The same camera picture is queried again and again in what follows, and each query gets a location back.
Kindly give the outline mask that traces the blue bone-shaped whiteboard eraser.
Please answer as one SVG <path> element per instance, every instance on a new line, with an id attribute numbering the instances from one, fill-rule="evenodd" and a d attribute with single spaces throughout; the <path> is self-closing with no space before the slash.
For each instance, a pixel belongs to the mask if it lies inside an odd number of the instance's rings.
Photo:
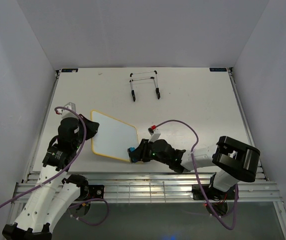
<path id="1" fill-rule="evenodd" d="M 134 147 L 129 147 L 127 149 L 127 153 L 128 153 L 128 156 L 129 156 L 129 161 L 131 163 L 137 163 L 138 162 L 138 159 L 136 158 L 135 150 L 136 149 Z"/>

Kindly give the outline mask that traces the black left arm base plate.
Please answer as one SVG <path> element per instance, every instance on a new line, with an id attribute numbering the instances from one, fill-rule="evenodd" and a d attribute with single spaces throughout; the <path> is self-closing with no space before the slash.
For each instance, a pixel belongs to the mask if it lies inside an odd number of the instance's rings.
<path id="1" fill-rule="evenodd" d="M 84 198 L 83 200 L 90 199 L 103 199 L 105 193 L 104 185 L 88 185 L 84 187 Z"/>

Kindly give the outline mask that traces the yellow-framed whiteboard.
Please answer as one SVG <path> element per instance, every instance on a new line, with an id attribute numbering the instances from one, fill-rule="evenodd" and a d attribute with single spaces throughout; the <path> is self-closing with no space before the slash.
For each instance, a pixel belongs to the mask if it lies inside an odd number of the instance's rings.
<path id="1" fill-rule="evenodd" d="M 90 120 L 99 123 L 97 133 L 91 138 L 93 154 L 129 164 L 128 149 L 140 144 L 137 128 L 97 110 L 90 112 Z"/>

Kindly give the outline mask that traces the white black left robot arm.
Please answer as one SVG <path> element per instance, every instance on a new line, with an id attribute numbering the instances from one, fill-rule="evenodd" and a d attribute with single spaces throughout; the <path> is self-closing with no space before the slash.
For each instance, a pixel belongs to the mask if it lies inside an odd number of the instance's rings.
<path id="1" fill-rule="evenodd" d="M 67 176 L 70 163 L 78 156 L 79 147 L 93 138 L 100 124 L 85 118 L 63 117 L 48 144 L 36 190 L 14 223 L 6 224 L 2 235 L 7 240 L 50 240 L 59 219 L 76 199 L 89 195 L 84 176 Z"/>

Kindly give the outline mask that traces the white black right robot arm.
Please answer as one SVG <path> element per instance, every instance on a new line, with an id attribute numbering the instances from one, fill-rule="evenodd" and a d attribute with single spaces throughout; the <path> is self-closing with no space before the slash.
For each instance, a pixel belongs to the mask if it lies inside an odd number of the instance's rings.
<path id="1" fill-rule="evenodd" d="M 221 136 L 216 144 L 193 151 L 175 149 L 164 139 L 142 139 L 138 147 L 128 148 L 127 153 L 131 163 L 154 160 L 178 174 L 219 167 L 220 171 L 211 177 L 205 191 L 215 199 L 220 199 L 238 182 L 253 183 L 261 155 L 257 148 L 228 136 Z"/>

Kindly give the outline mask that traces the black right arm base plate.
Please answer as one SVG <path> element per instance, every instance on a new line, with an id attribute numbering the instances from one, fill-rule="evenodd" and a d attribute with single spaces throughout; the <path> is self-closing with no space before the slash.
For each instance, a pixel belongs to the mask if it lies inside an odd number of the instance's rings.
<path id="1" fill-rule="evenodd" d="M 212 201 L 233 200 L 235 198 L 235 186 L 232 186 L 227 192 L 220 191 L 216 188 L 209 187 L 208 184 L 202 185 L 203 191 L 207 198 Z M 193 200 L 205 200 L 203 192 L 198 184 L 191 187 Z"/>

